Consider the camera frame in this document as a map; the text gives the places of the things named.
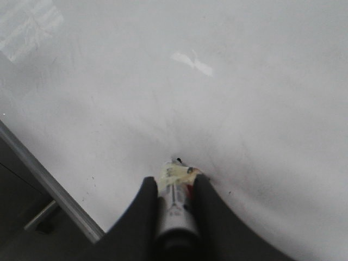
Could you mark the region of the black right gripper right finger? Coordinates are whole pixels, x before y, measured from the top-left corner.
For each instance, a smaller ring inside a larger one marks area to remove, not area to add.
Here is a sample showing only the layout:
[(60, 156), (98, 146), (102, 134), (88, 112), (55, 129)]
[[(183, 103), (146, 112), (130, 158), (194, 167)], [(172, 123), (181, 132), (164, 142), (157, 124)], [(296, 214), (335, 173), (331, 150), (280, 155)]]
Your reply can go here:
[(223, 201), (206, 175), (196, 176), (192, 191), (203, 260), (293, 260), (250, 229)]

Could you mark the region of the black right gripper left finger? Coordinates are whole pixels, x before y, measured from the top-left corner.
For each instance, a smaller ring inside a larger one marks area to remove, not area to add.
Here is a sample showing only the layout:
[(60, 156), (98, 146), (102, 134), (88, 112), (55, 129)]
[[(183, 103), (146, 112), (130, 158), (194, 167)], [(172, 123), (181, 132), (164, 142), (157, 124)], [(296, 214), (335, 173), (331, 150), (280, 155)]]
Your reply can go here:
[(90, 260), (150, 260), (157, 214), (157, 184), (144, 178), (127, 210), (93, 247)]

